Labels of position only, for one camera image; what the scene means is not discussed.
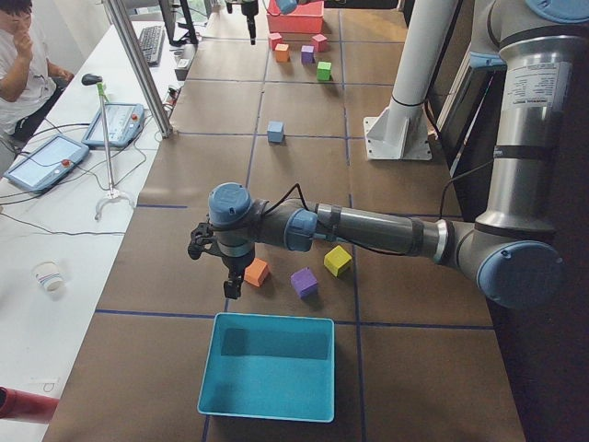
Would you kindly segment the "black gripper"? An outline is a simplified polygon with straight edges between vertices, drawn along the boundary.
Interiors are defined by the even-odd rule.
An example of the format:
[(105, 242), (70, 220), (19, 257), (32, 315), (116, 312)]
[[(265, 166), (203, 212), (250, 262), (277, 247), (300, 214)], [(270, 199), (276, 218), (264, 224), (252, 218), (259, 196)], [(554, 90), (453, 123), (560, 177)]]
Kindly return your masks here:
[(241, 13), (246, 17), (248, 25), (249, 42), (256, 44), (256, 23), (255, 16), (258, 15), (258, 0), (242, 0)]
[(222, 262), (228, 270), (228, 278), (224, 281), (224, 295), (227, 299), (239, 299), (241, 286), (246, 269), (253, 263), (253, 255), (240, 257), (224, 256)]

